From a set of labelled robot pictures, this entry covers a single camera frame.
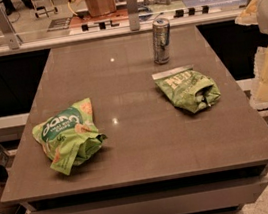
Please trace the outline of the grey metal post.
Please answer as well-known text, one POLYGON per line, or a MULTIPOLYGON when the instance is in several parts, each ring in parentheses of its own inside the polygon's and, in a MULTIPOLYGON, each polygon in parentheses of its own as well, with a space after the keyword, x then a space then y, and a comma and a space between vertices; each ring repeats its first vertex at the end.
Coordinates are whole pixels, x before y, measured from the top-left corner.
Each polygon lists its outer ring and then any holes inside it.
POLYGON ((2 6, 0 6, 0 31, 2 31, 9 49, 18 50, 22 45, 21 38, 17 35, 2 6))
POLYGON ((138 14, 138 8, 137 0, 126 0, 127 2, 127 9, 128 9, 128 21, 129 21, 129 28, 132 31, 138 31, 141 26, 140 26, 140 20, 139 20, 139 14, 138 14))

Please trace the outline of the green rice chip bag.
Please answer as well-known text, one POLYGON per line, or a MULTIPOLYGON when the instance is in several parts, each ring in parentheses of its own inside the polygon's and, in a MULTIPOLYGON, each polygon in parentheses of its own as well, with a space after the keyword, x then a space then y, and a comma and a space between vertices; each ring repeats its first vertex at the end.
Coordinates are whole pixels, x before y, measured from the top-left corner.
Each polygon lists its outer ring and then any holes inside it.
POLYGON ((64 175, 70 175, 73 166, 83 164, 98 152, 106 138, 94 124, 89 98, 36 125, 32 134, 51 160, 50 167, 64 175))

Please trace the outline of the grey metal post left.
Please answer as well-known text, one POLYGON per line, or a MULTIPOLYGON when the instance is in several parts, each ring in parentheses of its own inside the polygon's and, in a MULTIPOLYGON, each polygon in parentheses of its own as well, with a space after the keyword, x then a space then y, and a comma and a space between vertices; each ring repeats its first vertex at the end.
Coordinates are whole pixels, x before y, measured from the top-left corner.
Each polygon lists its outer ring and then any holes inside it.
POLYGON ((2 31, 9 49, 18 50, 22 45, 21 38, 17 35, 2 6, 0 6, 0 31, 2 31))

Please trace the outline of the grey table drawer front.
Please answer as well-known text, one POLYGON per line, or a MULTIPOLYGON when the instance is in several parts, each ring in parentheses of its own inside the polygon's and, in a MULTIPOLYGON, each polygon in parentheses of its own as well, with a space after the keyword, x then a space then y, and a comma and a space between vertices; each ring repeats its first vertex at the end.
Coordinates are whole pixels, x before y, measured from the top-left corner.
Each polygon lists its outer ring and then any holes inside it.
POLYGON ((226 180, 31 214, 190 214, 253 203, 267 185, 265 177, 226 180))

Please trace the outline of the silver drink can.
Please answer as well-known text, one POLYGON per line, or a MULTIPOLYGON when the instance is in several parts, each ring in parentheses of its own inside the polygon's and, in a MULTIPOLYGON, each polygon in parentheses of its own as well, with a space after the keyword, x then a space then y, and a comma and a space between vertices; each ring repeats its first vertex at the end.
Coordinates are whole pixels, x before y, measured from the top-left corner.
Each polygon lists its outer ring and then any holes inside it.
POLYGON ((169 61, 170 24, 166 18, 156 18, 153 23, 153 51, 154 61, 157 64, 166 64, 169 61))

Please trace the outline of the dark green snack bag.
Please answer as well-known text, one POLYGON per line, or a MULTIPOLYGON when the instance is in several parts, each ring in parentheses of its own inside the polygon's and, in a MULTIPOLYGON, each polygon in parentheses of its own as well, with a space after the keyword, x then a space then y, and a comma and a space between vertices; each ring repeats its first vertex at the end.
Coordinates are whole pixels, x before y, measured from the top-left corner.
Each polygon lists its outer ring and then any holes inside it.
POLYGON ((221 92, 214 79, 185 65, 152 75, 154 83, 173 106, 193 114, 213 106, 221 92))

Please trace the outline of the grey metal post centre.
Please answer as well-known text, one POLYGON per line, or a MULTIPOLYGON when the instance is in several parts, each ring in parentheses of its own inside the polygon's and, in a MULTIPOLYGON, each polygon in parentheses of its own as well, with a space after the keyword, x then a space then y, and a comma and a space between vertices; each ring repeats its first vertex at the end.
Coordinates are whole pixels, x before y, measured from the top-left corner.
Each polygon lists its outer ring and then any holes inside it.
POLYGON ((139 20, 139 14, 138 14, 138 8, 137 0, 126 0, 127 2, 127 9, 128 9, 128 21, 129 21, 129 28, 132 31, 138 31, 141 26, 140 26, 140 20, 139 20))

